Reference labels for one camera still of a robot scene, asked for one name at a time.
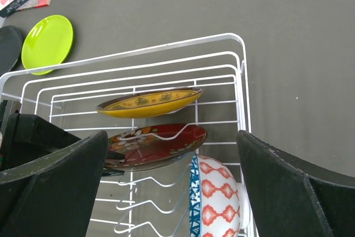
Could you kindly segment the red floral plate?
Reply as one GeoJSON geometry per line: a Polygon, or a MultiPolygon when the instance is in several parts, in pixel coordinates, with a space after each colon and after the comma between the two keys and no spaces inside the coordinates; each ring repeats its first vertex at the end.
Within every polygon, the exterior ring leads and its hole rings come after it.
{"type": "Polygon", "coordinates": [[[207,139],[207,130],[195,124],[160,124],[109,138],[109,150],[125,155],[125,163],[106,169],[140,172],[170,165],[194,152],[207,139]]]}

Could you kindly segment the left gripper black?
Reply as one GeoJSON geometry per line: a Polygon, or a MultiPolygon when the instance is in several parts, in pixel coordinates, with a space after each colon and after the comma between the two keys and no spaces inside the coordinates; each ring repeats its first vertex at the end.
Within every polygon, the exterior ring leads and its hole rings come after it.
{"type": "MultiPolygon", "coordinates": [[[[1,101],[1,170],[31,162],[80,140],[38,115],[20,113],[20,107],[17,100],[1,101]]],[[[125,163],[125,155],[109,150],[105,163],[125,163]]]]}

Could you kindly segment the black plate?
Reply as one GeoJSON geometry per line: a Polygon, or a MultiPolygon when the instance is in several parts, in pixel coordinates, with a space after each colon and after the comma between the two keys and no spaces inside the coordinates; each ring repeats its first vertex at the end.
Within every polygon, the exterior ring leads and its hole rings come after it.
{"type": "Polygon", "coordinates": [[[22,51],[23,36],[15,26],[1,28],[1,75],[17,64],[22,51]]]}

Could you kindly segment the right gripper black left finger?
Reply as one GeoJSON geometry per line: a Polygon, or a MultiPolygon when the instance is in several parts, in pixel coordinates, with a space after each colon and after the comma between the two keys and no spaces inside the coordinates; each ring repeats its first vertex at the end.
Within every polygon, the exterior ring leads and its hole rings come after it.
{"type": "Polygon", "coordinates": [[[85,236],[108,152],[105,131],[1,172],[1,236],[85,236]]]}

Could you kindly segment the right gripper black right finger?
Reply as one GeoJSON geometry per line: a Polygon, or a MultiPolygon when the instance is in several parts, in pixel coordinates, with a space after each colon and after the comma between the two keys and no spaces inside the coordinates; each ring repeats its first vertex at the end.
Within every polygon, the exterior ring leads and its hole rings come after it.
{"type": "Polygon", "coordinates": [[[240,130],[236,138],[259,236],[354,236],[354,178],[240,130]]]}

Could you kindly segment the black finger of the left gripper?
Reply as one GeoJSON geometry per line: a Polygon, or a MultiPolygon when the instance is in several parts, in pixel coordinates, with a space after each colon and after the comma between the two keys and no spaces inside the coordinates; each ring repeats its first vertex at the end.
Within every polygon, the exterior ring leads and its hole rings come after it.
{"type": "Polygon", "coordinates": [[[122,170],[104,169],[102,172],[103,177],[115,177],[122,175],[124,175],[124,172],[122,170]]]}

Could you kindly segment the lime green plate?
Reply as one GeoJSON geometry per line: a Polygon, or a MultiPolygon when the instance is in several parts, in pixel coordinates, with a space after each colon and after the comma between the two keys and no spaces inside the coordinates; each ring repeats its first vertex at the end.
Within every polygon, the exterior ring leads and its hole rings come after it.
{"type": "Polygon", "coordinates": [[[43,68],[63,63],[73,40],[73,26],[67,17],[55,14],[41,19],[23,42],[21,60],[24,68],[43,68]]]}

